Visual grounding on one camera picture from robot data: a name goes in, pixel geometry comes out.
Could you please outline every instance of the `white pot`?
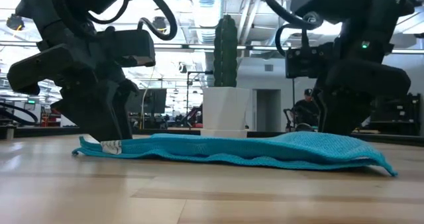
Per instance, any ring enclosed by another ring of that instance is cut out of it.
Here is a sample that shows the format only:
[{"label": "white pot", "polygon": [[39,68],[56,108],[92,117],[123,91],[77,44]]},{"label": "white pot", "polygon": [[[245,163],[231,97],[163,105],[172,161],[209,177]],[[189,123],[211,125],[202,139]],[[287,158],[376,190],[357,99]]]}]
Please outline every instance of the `white pot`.
[{"label": "white pot", "polygon": [[236,87],[203,89],[203,128],[218,131],[244,131],[250,90]]}]

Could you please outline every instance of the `black cap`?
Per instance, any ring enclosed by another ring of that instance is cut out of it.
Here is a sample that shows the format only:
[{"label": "black cap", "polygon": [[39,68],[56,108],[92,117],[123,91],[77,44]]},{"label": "black cap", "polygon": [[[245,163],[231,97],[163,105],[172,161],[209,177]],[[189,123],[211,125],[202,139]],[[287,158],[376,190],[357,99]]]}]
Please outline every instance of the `black cap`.
[{"label": "black cap", "polygon": [[312,95],[312,89],[306,89],[305,90],[305,95],[311,96]]}]

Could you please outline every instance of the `potted plant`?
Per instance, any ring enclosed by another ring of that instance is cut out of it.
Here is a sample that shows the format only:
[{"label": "potted plant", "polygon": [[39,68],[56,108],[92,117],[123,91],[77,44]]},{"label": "potted plant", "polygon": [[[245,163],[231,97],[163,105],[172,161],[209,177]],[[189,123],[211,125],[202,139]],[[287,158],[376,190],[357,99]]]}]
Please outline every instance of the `potted plant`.
[{"label": "potted plant", "polygon": [[249,89],[237,88],[237,27],[225,15],[215,29],[214,87],[203,90],[202,135],[214,137],[246,137],[244,116]]}]

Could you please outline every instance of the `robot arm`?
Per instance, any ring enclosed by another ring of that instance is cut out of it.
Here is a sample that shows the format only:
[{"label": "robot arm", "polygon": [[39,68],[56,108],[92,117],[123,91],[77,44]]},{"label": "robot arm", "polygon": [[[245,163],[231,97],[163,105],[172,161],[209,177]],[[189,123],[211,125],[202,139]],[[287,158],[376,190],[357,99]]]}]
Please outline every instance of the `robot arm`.
[{"label": "robot arm", "polygon": [[408,0],[292,0],[292,10],[304,20],[276,7],[273,0],[265,1],[302,28],[303,40],[306,30],[323,20],[343,23],[334,42],[310,47],[306,39],[301,48],[281,52],[288,78],[317,79],[313,96],[320,110],[320,132],[348,135],[369,116],[376,97],[407,94],[411,85],[407,74],[382,61],[394,47],[390,39],[399,17],[414,12]]},{"label": "robot arm", "polygon": [[40,53],[13,64],[7,75],[14,91],[38,95],[38,82],[50,79],[61,87],[62,100],[53,103],[69,120],[98,141],[131,139],[127,101],[138,95],[137,86],[126,79],[122,68],[154,66],[152,38],[142,30],[146,24],[162,40],[177,33],[174,15],[163,0],[154,0],[170,23],[162,34],[141,18],[135,30],[97,32],[88,11],[100,14],[116,0],[22,0],[16,14],[34,21],[42,37]]}]

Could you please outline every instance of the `desk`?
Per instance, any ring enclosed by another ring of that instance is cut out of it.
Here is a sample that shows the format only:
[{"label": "desk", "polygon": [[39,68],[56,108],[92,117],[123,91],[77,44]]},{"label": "desk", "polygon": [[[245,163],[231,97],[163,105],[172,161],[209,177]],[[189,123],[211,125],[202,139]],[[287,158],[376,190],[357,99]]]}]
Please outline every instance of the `desk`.
[{"label": "desk", "polygon": [[73,157],[77,137],[0,141],[1,223],[424,223],[424,148],[375,144],[391,178]]}]

